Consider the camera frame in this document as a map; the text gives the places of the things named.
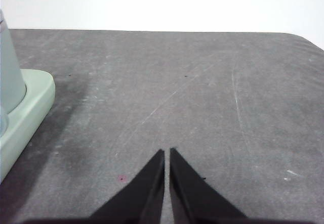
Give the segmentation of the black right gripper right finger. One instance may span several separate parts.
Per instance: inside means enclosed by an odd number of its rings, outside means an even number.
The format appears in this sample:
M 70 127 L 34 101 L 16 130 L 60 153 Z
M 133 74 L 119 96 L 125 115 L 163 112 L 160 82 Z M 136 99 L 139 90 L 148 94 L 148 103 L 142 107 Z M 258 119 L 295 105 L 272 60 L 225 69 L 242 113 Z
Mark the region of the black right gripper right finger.
M 175 221 L 248 219 L 209 186 L 175 148 L 170 149 L 170 194 Z

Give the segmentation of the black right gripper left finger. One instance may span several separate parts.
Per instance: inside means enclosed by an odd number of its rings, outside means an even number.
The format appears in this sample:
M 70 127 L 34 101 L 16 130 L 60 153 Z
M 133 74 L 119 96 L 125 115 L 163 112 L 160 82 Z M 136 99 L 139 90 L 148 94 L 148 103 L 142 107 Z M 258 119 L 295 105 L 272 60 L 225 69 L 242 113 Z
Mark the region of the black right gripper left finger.
M 165 153 L 158 150 L 139 173 L 96 210 L 100 221 L 160 221 L 165 190 Z

